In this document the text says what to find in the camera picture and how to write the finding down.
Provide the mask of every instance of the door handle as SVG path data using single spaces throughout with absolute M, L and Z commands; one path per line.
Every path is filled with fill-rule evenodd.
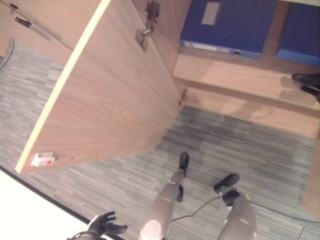
M 138 29 L 134 34 L 135 40 L 140 45 L 143 51 L 146 51 L 148 49 L 148 36 L 154 32 L 154 24 L 158 23 L 160 14 L 160 4 L 155 0 L 148 2 L 146 5 L 145 14 L 145 29 Z
M 15 17 L 15 21 L 25 26 L 26 28 L 33 30 L 35 33 L 39 34 L 41 37 L 45 38 L 46 40 L 48 41 L 51 40 L 51 37 L 49 35 L 45 34 L 43 31 L 35 27 L 30 21 L 23 20 L 20 17 Z

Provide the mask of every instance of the white latch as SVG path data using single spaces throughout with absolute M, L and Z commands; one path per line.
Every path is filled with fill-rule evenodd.
M 36 153 L 31 163 L 31 166 L 40 167 L 52 165 L 56 160 L 57 158 L 54 156 L 53 152 Z

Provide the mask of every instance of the gray carpet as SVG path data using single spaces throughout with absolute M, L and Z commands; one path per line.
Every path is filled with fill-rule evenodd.
M 11 172 L 61 71 L 20 43 L 0 70 L 0 164 Z M 186 106 L 153 152 L 20 177 L 89 219 L 115 210 L 118 222 L 129 226 L 122 237 L 135 240 L 148 207 L 184 151 L 190 167 L 174 218 L 216 197 L 212 186 L 236 172 L 241 177 L 237 187 L 253 202 L 312 220 L 301 211 L 312 146 L 311 139 Z M 320 238 L 319 224 L 253 208 L 258 240 Z M 227 214 L 221 199 L 211 202 L 196 216 L 174 222 L 168 239 L 217 239 Z

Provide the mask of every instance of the blue binder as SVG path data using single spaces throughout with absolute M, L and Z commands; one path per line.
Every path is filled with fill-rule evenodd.
M 276 6 L 276 0 L 193 0 L 180 43 L 258 58 Z
M 278 58 L 320 65 L 320 7 L 290 3 Z

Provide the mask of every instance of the white surface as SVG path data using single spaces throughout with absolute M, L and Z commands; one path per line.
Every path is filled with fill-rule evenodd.
M 195 43 L 193 41 L 184 41 L 184 45 L 187 47 L 195 48 L 195 49 L 204 49 L 204 50 L 209 50 L 209 51 L 218 51 L 218 48 L 216 46 L 210 46 L 206 44 L 199 44 Z
M 320 0 L 284 0 L 287 2 L 320 6 Z
M 202 18 L 202 24 L 215 25 L 220 3 L 208 1 Z
M 53 152 L 36 153 L 31 166 L 40 167 L 45 165 L 51 165 L 56 161 Z
M 2 171 L 0 191 L 1 240 L 66 240 L 88 229 Z

